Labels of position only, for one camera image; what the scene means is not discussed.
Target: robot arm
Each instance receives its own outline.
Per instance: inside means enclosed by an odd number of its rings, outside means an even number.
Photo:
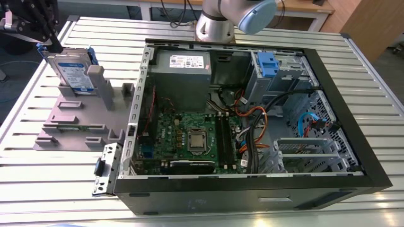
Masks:
[[[47,45],[49,52],[60,53],[55,26],[59,24],[57,0],[0,0],[5,17],[0,32],[29,42]]]
[[[201,9],[199,40],[228,43],[235,38],[235,25],[247,34],[265,28],[276,13],[276,0],[204,0]]]

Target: gray plastic stand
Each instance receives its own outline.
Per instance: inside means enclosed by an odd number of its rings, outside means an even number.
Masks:
[[[77,95],[59,86],[61,95],[43,126],[35,150],[101,151],[105,144],[124,143],[133,98],[133,84],[112,88],[104,68],[92,65],[87,75],[95,95]]]

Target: motherboard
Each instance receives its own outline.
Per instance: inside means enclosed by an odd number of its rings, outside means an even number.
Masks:
[[[237,174],[235,145],[240,130],[235,116],[203,113],[160,113],[155,145],[140,144],[137,173]]]

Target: cpu socket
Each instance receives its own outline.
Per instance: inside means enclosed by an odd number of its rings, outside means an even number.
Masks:
[[[207,131],[204,129],[188,130],[188,151],[201,155],[207,151]]]

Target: slotted aluminum surface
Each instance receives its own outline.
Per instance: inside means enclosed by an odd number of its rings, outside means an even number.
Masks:
[[[113,86],[136,81],[145,38],[193,40],[193,30],[173,30],[165,22],[83,17],[68,22],[60,33],[64,46],[92,45]],[[43,62],[0,129],[0,225],[404,226],[403,106],[353,43],[339,34],[273,29],[257,35],[236,30],[236,40],[317,49],[393,187],[319,211],[136,217],[116,198],[91,196],[101,151],[32,150],[60,94],[59,79]]]

